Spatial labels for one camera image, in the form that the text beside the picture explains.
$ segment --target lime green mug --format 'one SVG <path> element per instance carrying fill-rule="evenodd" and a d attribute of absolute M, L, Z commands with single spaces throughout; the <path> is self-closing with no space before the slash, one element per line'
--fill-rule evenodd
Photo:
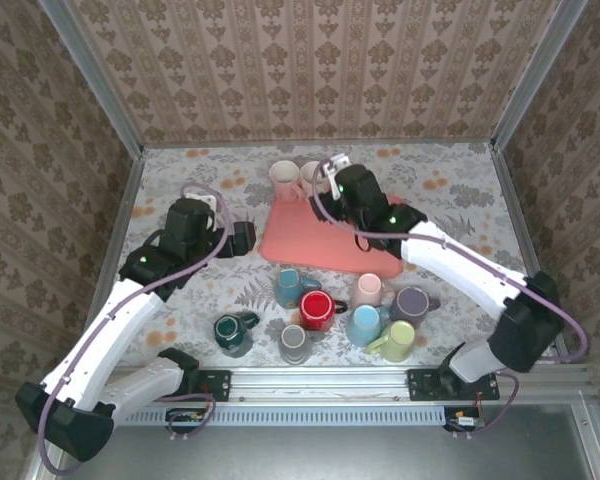
<path fill-rule="evenodd" d="M 370 355 L 380 354 L 389 362 L 399 363 L 411 354 L 415 338 L 413 326 L 398 320 L 387 325 L 380 337 L 367 345 L 364 351 Z"/>

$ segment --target pink tray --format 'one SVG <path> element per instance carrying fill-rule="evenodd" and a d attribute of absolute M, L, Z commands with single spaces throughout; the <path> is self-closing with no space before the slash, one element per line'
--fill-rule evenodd
<path fill-rule="evenodd" d="M 389 196 L 392 203 L 400 198 Z M 363 248 L 367 241 L 360 239 Z M 270 262 L 336 270 L 347 273 L 375 273 L 393 278 L 402 272 L 402 261 L 378 250 L 363 252 L 351 233 L 320 222 L 308 202 L 273 201 L 260 255 Z"/>

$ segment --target mug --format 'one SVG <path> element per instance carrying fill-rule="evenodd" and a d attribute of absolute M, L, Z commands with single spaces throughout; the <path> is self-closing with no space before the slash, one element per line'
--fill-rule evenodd
<path fill-rule="evenodd" d="M 253 312 L 238 315 L 223 315 L 213 326 L 216 342 L 222 352 L 233 358 L 245 355 L 253 346 L 251 329 L 260 322 Z"/>
<path fill-rule="evenodd" d="M 282 330 L 278 347 L 282 359 L 291 365 L 300 365 L 311 356 L 311 340 L 299 325 L 289 325 Z"/>
<path fill-rule="evenodd" d="M 298 308 L 305 330 L 326 332 L 333 326 L 336 313 L 347 311 L 347 304 L 334 300 L 324 290 L 309 290 L 300 297 Z"/>
<path fill-rule="evenodd" d="M 351 292 L 351 308 L 355 309 L 360 305 L 373 305 L 377 307 L 382 303 L 385 295 L 392 295 L 391 290 L 387 290 L 374 273 L 365 273 L 360 276 L 353 286 Z"/>
<path fill-rule="evenodd" d="M 419 326 L 429 311 L 429 296 L 417 287 L 403 288 L 393 299 L 389 316 L 392 321 L 407 320 Z"/>
<path fill-rule="evenodd" d="M 313 196 L 313 173 L 319 164 L 320 162 L 312 160 L 305 163 L 300 169 L 300 185 L 307 198 Z M 318 187 L 318 193 L 324 193 L 329 190 L 329 182 L 320 174 L 318 174 L 318 178 L 316 179 L 316 186 Z"/>
<path fill-rule="evenodd" d="M 269 169 L 269 178 L 273 183 L 276 198 L 283 202 L 293 202 L 304 198 L 299 185 L 300 169 L 289 160 L 280 160 Z"/>
<path fill-rule="evenodd" d="M 319 288 L 322 284 L 318 280 L 300 275 L 295 268 L 285 268 L 276 278 L 273 294 L 282 308 L 296 308 L 304 292 Z"/>
<path fill-rule="evenodd" d="M 389 362 L 402 362 L 411 354 L 415 338 L 413 326 L 409 322 L 398 320 L 387 325 L 380 338 L 367 345 L 364 351 L 370 355 L 379 353 Z"/>
<path fill-rule="evenodd" d="M 347 338 L 357 347 L 366 347 L 378 338 L 382 326 L 388 320 L 389 309 L 387 307 L 376 308 L 371 305 L 360 305 L 353 311 L 347 322 L 345 329 Z"/>

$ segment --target beige wall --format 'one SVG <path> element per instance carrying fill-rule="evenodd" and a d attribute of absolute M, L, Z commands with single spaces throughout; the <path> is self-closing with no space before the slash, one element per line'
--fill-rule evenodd
<path fill-rule="evenodd" d="M 600 0 L 590 0 L 505 157 L 540 263 L 591 340 L 600 396 Z"/>
<path fill-rule="evenodd" d="M 151 146 L 489 137 L 557 0 L 70 0 Z"/>
<path fill-rule="evenodd" d="M 33 440 L 15 391 L 79 337 L 129 166 L 37 3 L 0 0 L 0 480 Z"/>

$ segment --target red mug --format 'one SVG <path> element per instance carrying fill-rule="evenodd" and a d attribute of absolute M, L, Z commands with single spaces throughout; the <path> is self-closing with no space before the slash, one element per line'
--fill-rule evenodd
<path fill-rule="evenodd" d="M 300 297 L 298 308 L 302 317 L 302 328 L 326 332 L 333 325 L 336 313 L 347 311 L 347 304 L 334 300 L 324 290 L 309 290 Z"/>

